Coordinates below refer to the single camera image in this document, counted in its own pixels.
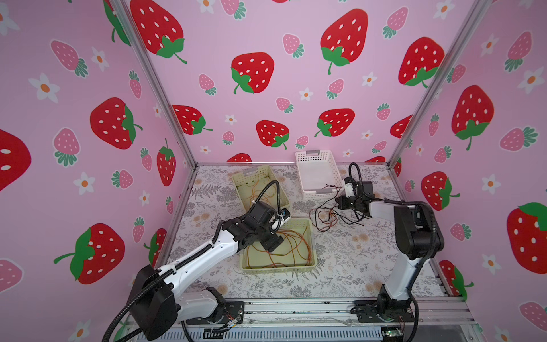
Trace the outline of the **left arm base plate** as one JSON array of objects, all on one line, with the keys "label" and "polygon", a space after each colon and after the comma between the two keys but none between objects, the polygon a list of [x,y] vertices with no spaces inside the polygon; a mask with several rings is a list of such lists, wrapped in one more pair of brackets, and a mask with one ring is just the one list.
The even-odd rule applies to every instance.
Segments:
[{"label": "left arm base plate", "polygon": [[186,321],[189,325],[225,325],[230,321],[242,323],[244,318],[245,302],[228,301],[219,304],[217,308],[206,318],[195,318]]}]

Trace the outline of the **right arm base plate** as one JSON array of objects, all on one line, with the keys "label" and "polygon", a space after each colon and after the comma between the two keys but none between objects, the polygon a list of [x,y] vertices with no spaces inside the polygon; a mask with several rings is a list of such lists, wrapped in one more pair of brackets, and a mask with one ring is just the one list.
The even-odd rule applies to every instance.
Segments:
[{"label": "right arm base plate", "polygon": [[360,323],[411,323],[415,316],[409,301],[382,302],[380,300],[357,300],[350,313]]}]

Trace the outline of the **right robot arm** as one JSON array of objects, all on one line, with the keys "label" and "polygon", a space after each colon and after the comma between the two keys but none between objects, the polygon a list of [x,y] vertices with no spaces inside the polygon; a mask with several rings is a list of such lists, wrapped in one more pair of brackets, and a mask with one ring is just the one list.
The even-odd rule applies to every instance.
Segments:
[{"label": "right robot arm", "polygon": [[399,255],[387,282],[380,288],[377,299],[357,301],[350,313],[360,322],[390,322],[409,315],[417,319],[418,310],[413,286],[424,265],[444,248],[432,207],[426,202],[403,202],[380,199],[373,193],[373,184],[362,178],[360,168],[352,162],[344,179],[345,194],[336,198],[340,210],[355,212],[357,221],[384,219],[395,226]]}]

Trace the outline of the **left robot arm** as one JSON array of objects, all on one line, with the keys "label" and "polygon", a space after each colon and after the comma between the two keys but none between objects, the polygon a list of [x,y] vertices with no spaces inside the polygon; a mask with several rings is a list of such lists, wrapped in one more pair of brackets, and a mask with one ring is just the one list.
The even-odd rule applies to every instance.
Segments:
[{"label": "left robot arm", "polygon": [[219,221],[213,238],[188,255],[158,269],[145,266],[138,272],[127,304],[112,320],[103,340],[111,339],[127,314],[135,319],[138,328],[122,337],[122,341],[139,333],[153,341],[179,321],[210,316],[218,305],[215,295],[208,291],[203,296],[184,296],[189,285],[222,260],[256,242],[273,252],[283,243],[277,232],[290,218],[287,209],[272,207],[256,198],[244,215]]}]

